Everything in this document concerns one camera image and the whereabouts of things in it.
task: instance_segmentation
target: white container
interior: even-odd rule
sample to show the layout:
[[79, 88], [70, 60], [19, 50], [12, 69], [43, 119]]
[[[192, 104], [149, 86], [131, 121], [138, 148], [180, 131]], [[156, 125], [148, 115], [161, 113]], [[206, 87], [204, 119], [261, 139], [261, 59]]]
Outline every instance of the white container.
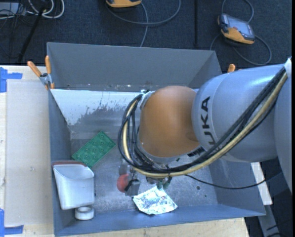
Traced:
[[94, 173], [78, 163], [54, 164], [57, 191], [63, 210], [94, 204]]

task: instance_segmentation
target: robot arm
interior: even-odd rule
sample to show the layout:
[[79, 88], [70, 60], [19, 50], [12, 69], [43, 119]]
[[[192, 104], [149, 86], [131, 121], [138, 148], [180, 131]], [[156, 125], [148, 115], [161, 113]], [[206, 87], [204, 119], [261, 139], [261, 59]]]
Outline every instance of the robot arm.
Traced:
[[[120, 152], [135, 171], [163, 180], [191, 173], [218, 158], [256, 162], [279, 157], [287, 162], [282, 166], [287, 165], [285, 176], [290, 180], [291, 59], [284, 66], [214, 77], [197, 92], [168, 86], [148, 94], [134, 140], [128, 136], [133, 127], [130, 117], [144, 94], [130, 103], [119, 133]], [[177, 165], [183, 157], [189, 162]]]

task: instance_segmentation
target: yellow cable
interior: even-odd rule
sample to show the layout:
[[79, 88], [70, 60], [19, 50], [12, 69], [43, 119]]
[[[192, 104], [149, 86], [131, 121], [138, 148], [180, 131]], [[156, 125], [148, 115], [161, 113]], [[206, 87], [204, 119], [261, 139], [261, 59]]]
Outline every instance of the yellow cable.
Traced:
[[[255, 122], [258, 121], [258, 119], [267, 111], [267, 109], [269, 108], [269, 106], [271, 105], [271, 103], [273, 102], [273, 100], [276, 99], [276, 97], [278, 96], [280, 89], [282, 88], [283, 84], [285, 83], [285, 81], [287, 80], [288, 76], [287, 73], [284, 73], [284, 75], [281, 77], [280, 81], [278, 82], [277, 86], [275, 87], [275, 89], [273, 90], [273, 92], [270, 94], [270, 96], [268, 97], [268, 99], [266, 100], [266, 102], [264, 103], [264, 105], [260, 108], [260, 110], [257, 112], [257, 114], [254, 116], [254, 118], [247, 124], [247, 126], [245, 126], [245, 128], [232, 140], [230, 141], [228, 144], [226, 144], [220, 151], [218, 151], [216, 154], [214, 154], [212, 157], [210, 157], [209, 159], [207, 159], [204, 162], [201, 162], [193, 167], [190, 167], [186, 170], [183, 171], [179, 171], [179, 172], [173, 172], [173, 173], [150, 173], [144, 170], [141, 170], [139, 168], [133, 167], [133, 169], [147, 177], [152, 177], [152, 178], [166, 178], [166, 177], [174, 177], [174, 176], [180, 176], [180, 175], [186, 175], [189, 174], [191, 172], [194, 172], [196, 170], [199, 170], [203, 167], [208, 166], [209, 164], [211, 164], [212, 162], [214, 162], [215, 160], [219, 159], [220, 157], [222, 157], [224, 154], [226, 154], [229, 150], [231, 150], [237, 143], [239, 143], [250, 131], [250, 129], [253, 127], [253, 125], [255, 124]], [[129, 111], [127, 112], [126, 115], [128, 115], [132, 109], [132, 107], [135, 105], [137, 101], [135, 101]], [[126, 157], [132, 161], [129, 152], [128, 152], [128, 148], [127, 148], [127, 144], [126, 144], [126, 130], [127, 130], [127, 125], [128, 123], [126, 122], [124, 127], [123, 127], [123, 147], [124, 147], [124, 152]]]

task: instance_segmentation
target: blue tape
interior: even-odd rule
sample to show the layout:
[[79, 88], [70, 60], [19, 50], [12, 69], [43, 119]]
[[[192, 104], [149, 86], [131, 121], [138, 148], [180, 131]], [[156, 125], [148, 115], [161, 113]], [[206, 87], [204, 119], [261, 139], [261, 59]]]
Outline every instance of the blue tape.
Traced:
[[0, 209], [0, 237], [21, 234], [22, 231], [23, 225], [18, 227], [4, 227], [4, 210]]
[[10, 73], [8, 70], [0, 67], [0, 93], [7, 91], [7, 79], [21, 79], [21, 73]]

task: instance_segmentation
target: wooden table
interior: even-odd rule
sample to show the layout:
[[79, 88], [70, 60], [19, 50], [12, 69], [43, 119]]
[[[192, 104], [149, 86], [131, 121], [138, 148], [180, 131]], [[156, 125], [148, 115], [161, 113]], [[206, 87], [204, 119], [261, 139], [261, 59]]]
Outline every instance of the wooden table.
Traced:
[[[40, 81], [31, 69], [27, 66], [0, 66], [8, 70], [8, 73], [22, 73], [21, 80]], [[46, 72], [45, 67], [39, 67], [41, 72]], [[5, 210], [5, 173], [6, 173], [6, 106], [8, 91], [0, 93], [0, 208]], [[24, 225], [23, 233], [16, 236], [54, 236], [53, 225], [50, 224], [27, 224]], [[249, 237], [244, 218], [217, 220], [208, 222], [188, 223], [173, 226], [133, 229], [117, 232], [105, 232], [83, 236], [93, 237], [153, 237], [153, 236], [171, 236], [171, 237]]]

